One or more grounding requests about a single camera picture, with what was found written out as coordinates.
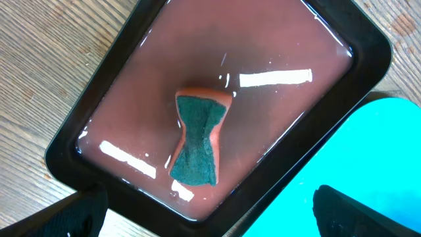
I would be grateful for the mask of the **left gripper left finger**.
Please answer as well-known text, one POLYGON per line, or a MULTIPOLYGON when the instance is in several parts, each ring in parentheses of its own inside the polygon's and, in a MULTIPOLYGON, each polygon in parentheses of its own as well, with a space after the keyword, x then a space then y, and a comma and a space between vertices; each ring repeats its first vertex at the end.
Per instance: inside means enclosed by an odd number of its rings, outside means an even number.
POLYGON ((104 188, 87 188, 1 229, 2 236, 99 235, 108 209, 104 188))

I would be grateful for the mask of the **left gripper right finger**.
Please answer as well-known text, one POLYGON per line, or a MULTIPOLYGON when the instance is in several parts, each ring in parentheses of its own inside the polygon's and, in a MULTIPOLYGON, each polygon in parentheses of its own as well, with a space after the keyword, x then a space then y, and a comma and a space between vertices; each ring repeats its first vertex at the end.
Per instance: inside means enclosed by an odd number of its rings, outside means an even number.
POLYGON ((321 237, 420 237, 420 233, 328 185, 321 185, 312 201, 321 237))

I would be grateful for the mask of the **red and green sponge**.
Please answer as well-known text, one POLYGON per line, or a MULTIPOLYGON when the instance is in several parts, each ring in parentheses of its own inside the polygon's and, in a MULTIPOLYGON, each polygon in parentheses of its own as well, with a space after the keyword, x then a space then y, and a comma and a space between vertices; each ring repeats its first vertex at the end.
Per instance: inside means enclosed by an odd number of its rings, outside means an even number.
POLYGON ((169 175, 189 186, 215 186, 220 131, 232 96, 208 88, 184 88, 176 92, 175 101, 182 135, 172 155, 169 175))

